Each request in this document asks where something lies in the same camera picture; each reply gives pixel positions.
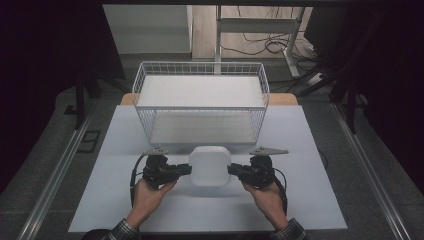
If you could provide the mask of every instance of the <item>wall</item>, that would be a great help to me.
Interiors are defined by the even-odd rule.
[[[191,6],[103,5],[120,54],[190,53]]]

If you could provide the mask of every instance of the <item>gray floor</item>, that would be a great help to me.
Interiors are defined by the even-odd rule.
[[[213,55],[202,54],[196,56],[198,56],[197,60],[211,60],[213,57]],[[237,55],[227,57],[232,58],[226,58],[223,61],[246,60]],[[181,55],[122,56],[128,79],[121,80],[122,84],[128,87],[132,86],[138,64],[143,59],[191,61],[191,58]],[[283,59],[257,58],[254,61],[260,61],[265,65],[272,92],[285,92],[288,86],[294,83]],[[68,234],[67,229],[84,192],[113,111],[123,96],[122,92],[103,81],[99,80],[99,84],[103,89],[103,94],[97,100],[94,118],[87,129],[87,131],[100,132],[99,142],[92,153],[76,153],[74,156],[36,239],[81,238],[81,234]],[[306,84],[302,84],[293,90],[299,91],[306,86]],[[327,173],[348,229],[344,231],[308,231],[308,233],[312,239],[395,239],[386,217],[381,211],[381,206],[376,201],[355,158],[353,149],[348,144],[340,127],[337,115],[328,101],[327,96],[330,90],[331,86],[328,86],[298,100],[305,111],[317,147],[323,153],[323,164],[327,166]],[[73,134],[76,117],[63,113],[68,105],[74,104],[74,89],[58,95],[56,111],[43,135],[16,177],[0,196],[0,239],[16,239],[21,231]],[[424,198],[422,194],[370,127],[362,109],[357,109],[355,123],[357,137],[395,203],[411,239],[424,239]],[[79,149],[87,150],[92,147],[90,144],[82,143]]]

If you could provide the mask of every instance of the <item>floor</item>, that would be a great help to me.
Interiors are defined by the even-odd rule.
[[[214,7],[199,7],[194,11],[194,17],[211,14],[211,9],[208,11],[208,8]],[[258,16],[265,16],[267,14],[267,9],[258,10],[257,13],[255,11],[249,12],[244,8],[241,9],[243,15],[258,14]],[[225,10],[224,13],[237,14],[237,9],[232,9],[232,11],[228,9],[228,12]],[[290,13],[291,9],[284,10],[284,14]],[[195,24],[195,28],[199,27],[205,19],[200,18],[199,24]],[[203,33],[205,35],[199,35],[196,38],[198,41],[194,41],[193,58],[196,61],[213,58],[214,43],[211,40],[212,38],[206,37],[206,34],[210,33],[213,34],[215,31],[207,31],[207,33]],[[222,45],[231,48],[240,47],[240,50],[252,52],[261,49],[262,45],[255,49],[248,43],[238,42],[242,40],[232,41],[223,38]],[[204,51],[203,53],[200,50],[194,50],[196,44],[199,49]],[[268,55],[257,55],[255,61],[264,64],[271,92],[298,91],[308,86],[307,82],[302,82],[295,88],[291,87],[296,82],[291,79],[284,59],[281,56],[275,57],[274,54],[266,52],[263,54]],[[223,57],[227,61],[250,61],[250,58],[245,59],[246,56],[233,52],[226,53],[223,51]],[[137,66],[141,60],[192,61],[190,58],[175,55],[123,56],[122,62],[127,80],[119,80],[121,84],[128,87],[132,86]],[[68,234],[67,229],[84,192],[115,106],[120,103],[124,94],[101,80],[98,82],[103,93],[96,100],[94,117],[87,131],[98,133],[99,139],[97,142],[88,141],[79,145],[80,152],[77,152],[73,157],[35,239],[81,238],[81,234]],[[322,154],[323,164],[326,166],[327,174],[348,229],[344,231],[308,231],[308,233],[312,239],[396,239],[387,223],[386,216],[381,210],[381,205],[365,179],[354,150],[349,145],[347,137],[340,127],[337,114],[328,100],[330,90],[331,86],[327,86],[306,97],[298,98],[298,101],[304,109],[317,148]],[[73,127],[76,117],[63,114],[68,105],[74,104],[74,89],[68,89],[58,95],[56,111],[44,133],[23,167],[0,196],[0,239],[16,239],[36,204],[38,196],[48,182],[58,159],[60,159],[69,139],[74,134]],[[410,239],[424,239],[424,228],[422,228],[424,226],[424,198],[422,194],[369,126],[360,108],[356,110],[355,124],[356,136],[405,223]]]
[[[230,17],[249,17],[249,18],[295,18],[300,8],[291,7],[236,7],[223,6],[222,18]],[[306,8],[303,15],[300,33],[297,37],[297,46],[302,48],[303,31],[311,14],[311,8]],[[215,6],[193,6],[193,58],[213,58],[215,55],[215,40],[216,40],[216,10]],[[221,35],[221,46],[223,48],[235,49],[241,52],[249,53],[242,54],[236,51],[222,49],[222,57],[224,58],[284,58],[282,53],[274,54],[268,51],[263,51],[265,41],[255,41],[258,39],[268,39],[267,33],[223,33]],[[287,39],[288,35],[278,37],[276,39]],[[278,46],[270,47],[273,51],[280,49]]]

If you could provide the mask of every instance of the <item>white plastic object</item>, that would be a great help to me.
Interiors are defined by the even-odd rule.
[[[221,187],[230,181],[227,166],[231,164],[231,153],[225,147],[196,147],[188,161],[192,166],[190,181],[196,186]]]
[[[142,62],[132,93],[151,146],[255,145],[269,102],[251,62]]]

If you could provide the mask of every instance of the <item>wrist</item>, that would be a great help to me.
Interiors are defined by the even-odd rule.
[[[135,229],[139,229],[140,225],[146,221],[149,215],[132,209],[127,217],[127,223]]]
[[[270,222],[274,229],[276,231],[281,231],[289,226],[289,221],[286,218],[286,215],[284,215],[284,212],[282,214],[275,214],[270,218]]]

